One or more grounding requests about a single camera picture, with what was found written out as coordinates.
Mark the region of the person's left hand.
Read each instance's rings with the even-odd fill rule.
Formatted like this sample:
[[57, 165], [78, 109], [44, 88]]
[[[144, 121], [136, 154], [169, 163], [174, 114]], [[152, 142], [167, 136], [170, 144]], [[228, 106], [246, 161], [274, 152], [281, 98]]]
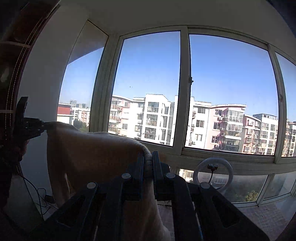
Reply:
[[23, 156], [27, 151], [27, 145], [29, 140], [21, 140], [20, 142], [15, 142], [10, 147], [10, 158], [14, 165], [22, 161]]

